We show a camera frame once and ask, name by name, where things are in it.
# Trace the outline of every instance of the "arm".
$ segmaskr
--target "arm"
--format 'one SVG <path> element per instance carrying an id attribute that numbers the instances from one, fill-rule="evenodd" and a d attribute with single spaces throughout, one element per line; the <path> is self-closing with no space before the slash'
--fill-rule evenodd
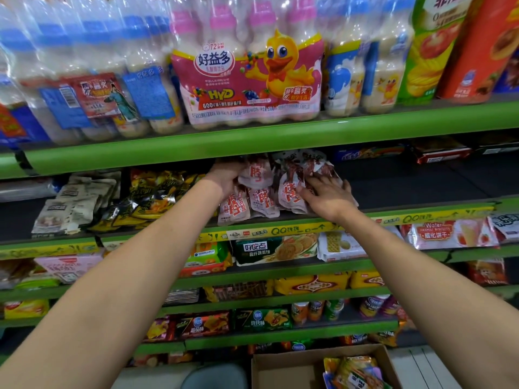
<path id="1" fill-rule="evenodd" d="M 519 311 L 357 210 L 351 188 L 309 178 L 312 209 L 362 245 L 386 285 L 462 387 L 516 387 Z"/>
<path id="2" fill-rule="evenodd" d="M 215 165 L 169 212 L 79 279 L 0 368 L 2 386 L 110 388 L 240 169 Z"/>

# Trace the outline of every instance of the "hand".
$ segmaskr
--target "hand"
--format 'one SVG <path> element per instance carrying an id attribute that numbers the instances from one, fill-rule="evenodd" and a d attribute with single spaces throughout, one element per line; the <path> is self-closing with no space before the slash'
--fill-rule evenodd
<path id="1" fill-rule="evenodd" d="M 347 212 L 357 209 L 347 180 L 344 180 L 342 187 L 328 176 L 307 177 L 305 182 L 317 191 L 318 196 L 303 187 L 297 187 L 297 193 L 322 218 L 338 223 Z"/>
<path id="2" fill-rule="evenodd" d="M 221 160 L 217 160 L 207 173 L 205 179 L 215 182 L 222 188 L 222 200 L 224 200 L 233 190 L 233 180 L 238 177 L 238 174 L 245 169 L 245 167 L 246 164 L 243 162 L 222 162 Z"/>

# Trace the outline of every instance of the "cardboard box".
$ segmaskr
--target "cardboard box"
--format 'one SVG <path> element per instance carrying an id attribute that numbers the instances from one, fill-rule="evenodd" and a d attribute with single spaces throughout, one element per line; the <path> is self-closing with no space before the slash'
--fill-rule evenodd
<path id="1" fill-rule="evenodd" d="M 374 356 L 384 381 L 393 389 L 402 389 L 386 347 L 381 344 L 254 355 L 252 389 L 325 389 L 323 359 L 359 355 Z"/>

